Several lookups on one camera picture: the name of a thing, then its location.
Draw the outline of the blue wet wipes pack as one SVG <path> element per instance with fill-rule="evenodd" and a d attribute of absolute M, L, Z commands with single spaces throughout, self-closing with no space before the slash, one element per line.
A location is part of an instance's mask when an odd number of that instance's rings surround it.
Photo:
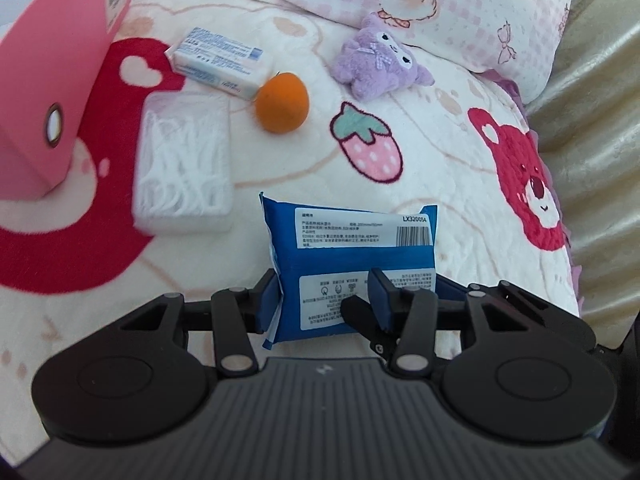
<path fill-rule="evenodd" d="M 341 302 L 369 298 L 368 276 L 384 272 L 398 288 L 435 289 L 438 208 L 415 214 L 324 208 L 260 198 L 282 299 L 264 348 L 348 334 Z"/>

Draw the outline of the clear box of floss picks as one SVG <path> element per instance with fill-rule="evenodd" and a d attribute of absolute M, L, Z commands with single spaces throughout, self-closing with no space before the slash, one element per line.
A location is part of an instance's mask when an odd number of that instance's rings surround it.
<path fill-rule="evenodd" d="M 134 165 L 134 226 L 150 235 L 224 232 L 232 208 L 228 96 L 151 93 Z"/>

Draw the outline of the orange makeup sponge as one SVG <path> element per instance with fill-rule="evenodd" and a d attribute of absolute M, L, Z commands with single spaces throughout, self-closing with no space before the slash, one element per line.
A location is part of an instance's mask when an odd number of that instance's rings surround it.
<path fill-rule="evenodd" d="M 259 89 L 255 115 L 265 130 L 283 134 L 298 129 L 310 109 L 307 88 L 295 74 L 278 73 Z"/>

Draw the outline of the white cartoon bear blanket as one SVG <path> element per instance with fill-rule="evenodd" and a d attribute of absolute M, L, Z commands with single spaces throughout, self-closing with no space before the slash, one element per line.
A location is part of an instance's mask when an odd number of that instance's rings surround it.
<path fill-rule="evenodd" d="M 250 104 L 230 103 L 232 225 L 220 233 L 148 237 L 131 217 L 132 170 L 144 99 L 195 89 L 169 68 L 166 49 L 191 27 L 255 29 L 282 72 L 306 84 L 311 110 L 299 130 L 275 136 Z M 387 132 L 381 165 L 357 169 L 352 144 L 331 128 L 352 98 L 330 76 L 347 27 L 253 0 L 132 0 L 108 50 L 66 179 L 41 200 L 1 205 L 1 453 L 17 464 L 47 439 L 30 385 L 50 356 L 164 292 L 208 298 L 248 287 L 270 267 L 260 198 L 413 214 L 436 205 L 436 268 L 486 285 L 507 280 L 577 313 L 565 249 L 525 236 L 501 191 L 497 166 L 469 123 L 472 107 L 501 125 L 526 121 L 498 84 L 426 52 L 435 77 L 368 103 Z"/>

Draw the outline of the white blue soap box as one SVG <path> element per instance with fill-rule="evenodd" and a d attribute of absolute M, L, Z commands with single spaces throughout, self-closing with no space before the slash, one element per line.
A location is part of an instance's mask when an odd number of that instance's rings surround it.
<path fill-rule="evenodd" d="M 201 27 L 193 27 L 165 55 L 175 73 L 245 101 L 253 101 L 273 73 L 272 58 L 260 47 Z"/>

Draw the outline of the purple plush toy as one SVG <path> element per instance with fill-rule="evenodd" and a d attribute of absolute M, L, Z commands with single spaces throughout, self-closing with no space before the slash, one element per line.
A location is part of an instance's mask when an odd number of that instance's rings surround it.
<path fill-rule="evenodd" d="M 423 87 L 435 84 L 432 73 L 416 62 L 375 13 L 367 15 L 356 35 L 344 42 L 330 74 L 340 84 L 347 84 L 360 102 L 415 84 Z"/>

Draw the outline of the pink cardboard box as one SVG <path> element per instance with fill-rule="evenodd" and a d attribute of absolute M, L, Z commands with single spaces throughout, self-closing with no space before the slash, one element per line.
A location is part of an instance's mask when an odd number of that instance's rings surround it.
<path fill-rule="evenodd" d="M 1 0 L 1 196 L 66 177 L 96 75 L 131 0 Z"/>

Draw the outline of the pink checkered cartoon pillow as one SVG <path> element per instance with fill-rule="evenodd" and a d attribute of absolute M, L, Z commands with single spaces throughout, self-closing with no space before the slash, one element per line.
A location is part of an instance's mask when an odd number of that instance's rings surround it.
<path fill-rule="evenodd" d="M 548 84 L 570 10 L 570 0 L 279 1 L 355 28 L 375 14 L 409 46 L 514 81 L 525 103 Z"/>

